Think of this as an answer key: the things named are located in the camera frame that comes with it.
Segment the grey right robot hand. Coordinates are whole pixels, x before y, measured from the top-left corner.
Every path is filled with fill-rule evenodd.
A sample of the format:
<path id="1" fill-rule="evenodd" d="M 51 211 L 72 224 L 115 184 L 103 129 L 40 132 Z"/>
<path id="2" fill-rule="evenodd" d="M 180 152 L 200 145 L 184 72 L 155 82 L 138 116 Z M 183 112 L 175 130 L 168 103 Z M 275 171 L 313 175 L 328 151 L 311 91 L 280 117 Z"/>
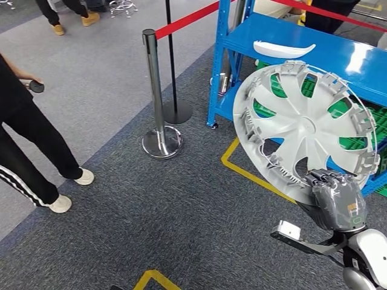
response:
<path id="1" fill-rule="evenodd" d="M 305 179 L 311 187 L 315 204 L 296 204 L 320 228 L 350 232 L 366 226 L 366 202 L 353 175 L 313 169 Z"/>

